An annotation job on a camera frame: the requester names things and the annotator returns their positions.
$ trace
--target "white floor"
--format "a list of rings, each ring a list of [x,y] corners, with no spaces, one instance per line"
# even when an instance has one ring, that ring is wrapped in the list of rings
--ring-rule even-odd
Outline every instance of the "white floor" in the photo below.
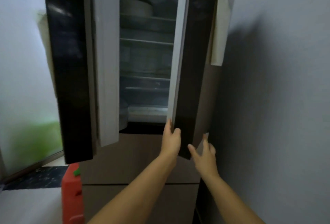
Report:
[[[66,166],[61,157],[45,166]],[[0,193],[1,224],[61,224],[61,188],[22,189]]]

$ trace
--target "person's right hand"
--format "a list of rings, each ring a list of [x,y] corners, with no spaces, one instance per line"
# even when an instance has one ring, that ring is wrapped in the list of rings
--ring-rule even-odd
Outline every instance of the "person's right hand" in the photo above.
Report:
[[[203,135],[203,154],[199,155],[193,145],[189,144],[188,149],[195,162],[195,167],[205,181],[210,177],[219,176],[216,163],[216,149],[208,143],[206,135]]]

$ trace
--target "glass panel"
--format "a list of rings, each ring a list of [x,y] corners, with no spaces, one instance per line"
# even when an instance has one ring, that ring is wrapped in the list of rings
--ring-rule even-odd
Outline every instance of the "glass panel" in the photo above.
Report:
[[[1,0],[0,148],[7,174],[62,150],[44,0]]]
[[[166,121],[177,2],[120,0],[120,130]]]

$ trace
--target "white bowl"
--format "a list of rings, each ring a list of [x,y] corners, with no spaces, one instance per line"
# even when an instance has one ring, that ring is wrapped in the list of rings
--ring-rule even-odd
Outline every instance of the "white bowl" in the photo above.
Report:
[[[141,17],[151,17],[153,15],[152,6],[139,0],[120,0],[120,13]]]

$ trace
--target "refrigerator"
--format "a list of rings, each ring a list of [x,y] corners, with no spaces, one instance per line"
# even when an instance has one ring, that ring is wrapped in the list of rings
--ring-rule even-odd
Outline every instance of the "refrigerator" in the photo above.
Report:
[[[80,163],[86,222],[157,157],[168,118],[181,149],[148,223],[192,222],[200,176],[187,145],[208,132],[218,93],[218,1],[46,0],[64,156]]]

